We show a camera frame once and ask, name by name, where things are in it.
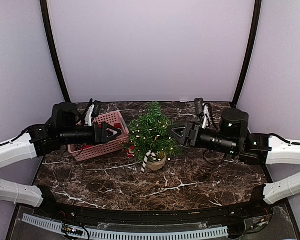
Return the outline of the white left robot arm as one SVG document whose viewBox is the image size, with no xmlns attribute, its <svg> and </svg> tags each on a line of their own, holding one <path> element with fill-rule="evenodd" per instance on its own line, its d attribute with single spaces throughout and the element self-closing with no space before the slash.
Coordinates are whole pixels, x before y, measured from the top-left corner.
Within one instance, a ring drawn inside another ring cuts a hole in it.
<svg viewBox="0 0 300 240">
<path fill-rule="evenodd" d="M 29 126 L 18 136 L 0 143 L 0 169 L 44 157 L 63 146 L 93 149 L 122 143 L 129 134 L 123 117 L 115 121 L 109 114 L 100 115 L 101 105 L 100 101 L 91 101 L 84 113 L 71 102 L 54 105 L 45 124 Z M 41 208 L 50 218 L 61 213 L 50 188 L 43 185 L 24 185 L 0 178 L 0 201 Z"/>
</svg>

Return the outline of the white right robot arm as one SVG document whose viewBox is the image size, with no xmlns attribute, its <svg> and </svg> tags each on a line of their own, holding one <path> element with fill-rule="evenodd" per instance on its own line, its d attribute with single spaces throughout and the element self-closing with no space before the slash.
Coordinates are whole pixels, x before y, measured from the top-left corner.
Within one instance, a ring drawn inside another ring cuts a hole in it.
<svg viewBox="0 0 300 240">
<path fill-rule="evenodd" d="M 185 122 L 167 128 L 179 145 L 201 148 L 236 157 L 246 165 L 300 166 L 300 140 L 288 140 L 275 133 L 250 133 L 249 114 L 237 108 L 221 113 L 219 130 Z M 265 208 L 300 193 L 300 171 L 282 180 L 255 187 L 245 213 L 256 217 Z"/>
</svg>

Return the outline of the beige tree pot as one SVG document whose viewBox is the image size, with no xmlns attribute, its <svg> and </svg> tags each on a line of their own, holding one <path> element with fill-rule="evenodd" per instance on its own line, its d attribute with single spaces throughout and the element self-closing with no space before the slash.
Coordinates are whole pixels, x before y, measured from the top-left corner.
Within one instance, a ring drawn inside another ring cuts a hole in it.
<svg viewBox="0 0 300 240">
<path fill-rule="evenodd" d="M 146 164 L 146 168 L 151 171 L 159 171 L 166 165 L 166 162 L 167 162 L 167 155 L 164 155 L 160 161 L 155 161 L 155 162 L 148 161 Z"/>
</svg>

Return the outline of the small green christmas tree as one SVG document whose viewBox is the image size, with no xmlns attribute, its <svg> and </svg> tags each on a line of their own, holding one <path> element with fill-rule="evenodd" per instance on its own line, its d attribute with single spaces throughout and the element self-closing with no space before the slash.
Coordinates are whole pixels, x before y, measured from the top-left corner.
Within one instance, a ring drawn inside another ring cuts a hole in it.
<svg viewBox="0 0 300 240">
<path fill-rule="evenodd" d="M 160 161 L 164 155 L 177 157 L 182 149 L 177 141 L 169 136 L 167 128 L 172 124 L 169 117 L 163 115 L 159 102 L 152 102 L 147 113 L 133 119 L 129 124 L 129 142 L 124 145 L 127 150 L 135 146 L 136 158 L 143 161 L 146 153 L 152 151 Z"/>
</svg>

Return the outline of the red santa ornament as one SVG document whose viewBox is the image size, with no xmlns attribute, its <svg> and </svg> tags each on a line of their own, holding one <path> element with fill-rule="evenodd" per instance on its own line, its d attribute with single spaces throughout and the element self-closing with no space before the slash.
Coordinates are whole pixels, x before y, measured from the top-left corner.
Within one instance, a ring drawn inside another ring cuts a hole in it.
<svg viewBox="0 0 300 240">
<path fill-rule="evenodd" d="M 135 146 L 129 146 L 126 150 L 126 154 L 128 156 L 128 158 L 135 158 L 136 157 L 136 153 L 135 153 Z"/>
</svg>

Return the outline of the red white candy cane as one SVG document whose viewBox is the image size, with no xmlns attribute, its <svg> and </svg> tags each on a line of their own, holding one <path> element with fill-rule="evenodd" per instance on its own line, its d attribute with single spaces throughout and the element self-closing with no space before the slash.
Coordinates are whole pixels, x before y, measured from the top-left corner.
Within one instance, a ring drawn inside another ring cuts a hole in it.
<svg viewBox="0 0 300 240">
<path fill-rule="evenodd" d="M 142 166 L 141 166 L 141 173 L 143 174 L 145 172 L 148 162 L 155 163 L 156 161 L 157 161 L 157 155 L 151 150 L 149 150 L 144 156 Z"/>
</svg>

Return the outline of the pink plastic basket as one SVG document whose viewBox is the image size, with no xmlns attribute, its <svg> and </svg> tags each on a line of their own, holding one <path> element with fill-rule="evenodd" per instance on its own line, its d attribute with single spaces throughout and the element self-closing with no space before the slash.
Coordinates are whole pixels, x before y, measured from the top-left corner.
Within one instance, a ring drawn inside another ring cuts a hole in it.
<svg viewBox="0 0 300 240">
<path fill-rule="evenodd" d="M 68 146 L 68 152 L 75 158 L 77 162 L 81 162 L 122 150 L 124 146 L 107 145 L 107 143 L 116 139 L 122 134 L 122 132 L 118 129 L 117 134 L 109 136 L 110 132 L 107 131 L 107 127 L 110 127 L 110 125 L 115 123 L 123 123 L 126 125 L 126 122 L 120 111 L 117 110 L 99 115 L 92 122 L 93 125 L 98 125 L 96 137 L 93 138 L 93 140 L 96 140 L 96 142 L 71 144 Z"/>
</svg>

